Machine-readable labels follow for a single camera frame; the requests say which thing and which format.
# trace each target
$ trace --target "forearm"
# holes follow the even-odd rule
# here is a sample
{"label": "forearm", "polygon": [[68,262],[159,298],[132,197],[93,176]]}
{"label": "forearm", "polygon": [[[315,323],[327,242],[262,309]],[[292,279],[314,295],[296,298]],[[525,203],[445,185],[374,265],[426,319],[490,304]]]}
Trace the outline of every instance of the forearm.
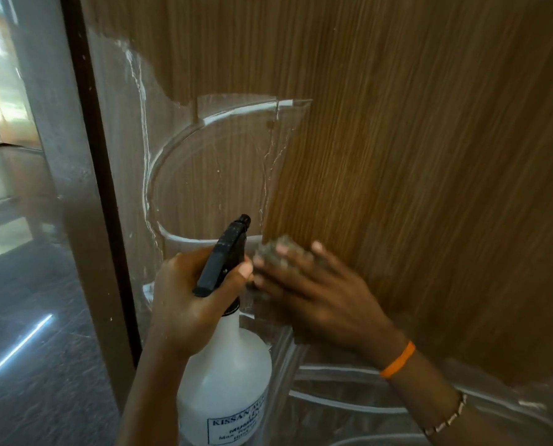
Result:
{"label": "forearm", "polygon": [[[407,344],[407,339],[399,330],[390,328],[373,343],[366,356],[375,366],[383,369],[401,354]],[[440,425],[459,407],[460,393],[418,350],[388,382],[422,429]],[[450,427],[431,435],[429,440],[437,446],[514,444],[510,436],[497,429],[472,406],[472,402],[466,404]]]}
{"label": "forearm", "polygon": [[188,358],[151,330],[124,409],[116,446],[178,442],[177,390]]}

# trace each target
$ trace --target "white spray bottle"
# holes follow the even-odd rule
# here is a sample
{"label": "white spray bottle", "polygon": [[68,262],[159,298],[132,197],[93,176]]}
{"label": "white spray bottle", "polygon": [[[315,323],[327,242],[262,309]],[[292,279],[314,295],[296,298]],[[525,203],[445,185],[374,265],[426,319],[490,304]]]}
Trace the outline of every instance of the white spray bottle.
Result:
{"label": "white spray bottle", "polygon": [[[251,219],[241,215],[213,248],[194,294],[206,297],[244,259]],[[195,446],[239,446],[262,420],[272,374],[270,352],[239,328],[239,298],[219,321],[210,342],[190,358],[177,395],[179,431]]]}

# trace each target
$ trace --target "glossy floor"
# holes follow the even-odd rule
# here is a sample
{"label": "glossy floor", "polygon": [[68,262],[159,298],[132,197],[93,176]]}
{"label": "glossy floor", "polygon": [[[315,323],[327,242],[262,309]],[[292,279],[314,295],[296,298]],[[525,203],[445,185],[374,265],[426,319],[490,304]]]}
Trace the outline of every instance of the glossy floor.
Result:
{"label": "glossy floor", "polygon": [[118,421],[46,162],[0,148],[0,445],[110,445]]}

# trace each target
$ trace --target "door panel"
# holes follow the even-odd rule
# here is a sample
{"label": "door panel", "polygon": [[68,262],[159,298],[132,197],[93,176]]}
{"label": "door panel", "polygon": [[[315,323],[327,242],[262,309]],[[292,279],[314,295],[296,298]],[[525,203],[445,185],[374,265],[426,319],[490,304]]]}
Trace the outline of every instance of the door panel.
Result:
{"label": "door panel", "polygon": [[143,332],[162,258],[247,212],[455,380],[553,378],[553,0],[82,4]]}

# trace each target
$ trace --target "fingernail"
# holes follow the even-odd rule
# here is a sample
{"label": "fingernail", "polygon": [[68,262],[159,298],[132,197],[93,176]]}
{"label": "fingernail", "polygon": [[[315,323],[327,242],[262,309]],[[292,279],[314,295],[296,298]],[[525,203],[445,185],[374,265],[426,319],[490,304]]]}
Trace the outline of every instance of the fingernail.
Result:
{"label": "fingernail", "polygon": [[280,253],[281,255],[286,255],[289,248],[285,246],[284,244],[277,244],[276,245],[276,252]]}
{"label": "fingernail", "polygon": [[239,273],[245,278],[247,279],[250,275],[251,275],[251,272],[254,270],[254,266],[251,265],[251,263],[243,263],[239,266]]}
{"label": "fingernail", "polygon": [[314,241],[311,245],[311,249],[316,253],[322,253],[324,251],[324,246],[319,241]]}

